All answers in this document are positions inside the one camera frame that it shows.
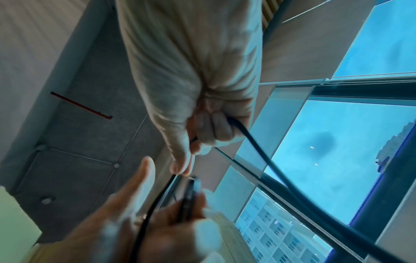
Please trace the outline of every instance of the building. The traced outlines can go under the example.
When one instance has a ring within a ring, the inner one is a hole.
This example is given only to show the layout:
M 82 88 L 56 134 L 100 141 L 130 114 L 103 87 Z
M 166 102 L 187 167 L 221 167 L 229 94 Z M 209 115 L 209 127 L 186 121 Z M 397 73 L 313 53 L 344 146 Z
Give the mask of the building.
M 332 248 L 256 190 L 236 222 L 259 263 L 325 262 Z

